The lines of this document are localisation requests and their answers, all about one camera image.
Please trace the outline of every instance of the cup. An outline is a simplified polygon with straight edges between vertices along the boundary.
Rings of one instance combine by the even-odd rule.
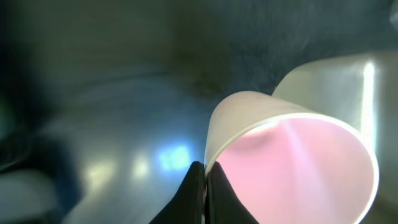
[[[211,115],[205,175],[215,161],[259,223],[359,223],[379,183],[357,130],[253,91],[225,98]]]

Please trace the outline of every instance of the sink basin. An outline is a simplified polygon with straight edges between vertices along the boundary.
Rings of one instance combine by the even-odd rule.
[[[376,52],[307,63],[292,70],[273,96],[338,118],[375,150],[376,201],[363,223],[397,223],[398,52]]]

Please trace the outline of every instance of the pink cup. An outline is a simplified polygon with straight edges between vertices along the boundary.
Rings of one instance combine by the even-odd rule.
[[[376,156],[354,128],[252,91],[214,110],[206,175],[215,161],[259,223],[359,223],[379,183]]]

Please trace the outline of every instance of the cup rim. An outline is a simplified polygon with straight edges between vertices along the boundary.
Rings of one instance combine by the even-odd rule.
[[[317,120],[322,120],[322,121],[326,121],[326,122],[335,124],[335,125],[343,128],[343,129],[347,130],[347,132],[349,132],[356,139],[358,139],[358,141],[364,146],[364,148],[368,152],[368,156],[369,156],[369,158],[371,160],[371,164],[372,164],[372,167],[373,167],[373,177],[374,177],[373,178],[373,187],[372,187],[372,192],[371,192],[371,195],[370,195],[368,203],[366,204],[364,210],[359,215],[357,220],[353,223],[353,224],[358,224],[365,217],[365,215],[368,213],[368,211],[370,210],[370,208],[371,208],[371,206],[373,204],[374,199],[376,198],[377,189],[379,187],[379,166],[378,166],[378,163],[377,163],[375,152],[364,143],[363,137],[360,135],[359,131],[354,129],[352,126],[350,126],[349,124],[345,123],[344,121],[338,120],[338,119],[333,118],[331,116],[327,116],[327,115],[319,114],[319,113],[299,112],[299,113],[281,114],[281,115],[272,116],[270,118],[266,118],[266,119],[262,119],[260,121],[257,121],[255,123],[243,128],[242,130],[238,131],[231,138],[229,138],[218,150],[215,151],[215,153],[211,156],[210,161],[207,162],[207,163],[206,163],[206,157],[209,157],[209,155],[207,155],[205,153],[205,155],[207,155],[207,156],[205,156],[205,178],[207,178],[207,175],[208,175],[209,171],[211,170],[211,168],[213,167],[213,164],[216,162],[217,158],[221,155],[221,153],[228,146],[230,146],[233,142],[235,142],[237,139],[239,139],[241,136],[243,136],[247,132],[253,130],[254,128],[260,127],[263,124],[270,123],[270,122],[278,122],[278,121],[282,121],[282,120],[285,120],[285,119],[291,119],[291,118],[317,119]]]

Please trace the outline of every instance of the blurry background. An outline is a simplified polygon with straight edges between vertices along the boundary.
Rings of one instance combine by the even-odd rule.
[[[306,62],[398,47],[391,0],[1,4],[3,120],[32,145],[2,172],[48,177],[65,223],[149,222],[203,162],[224,97],[271,94]],[[384,213],[395,209],[370,223]]]

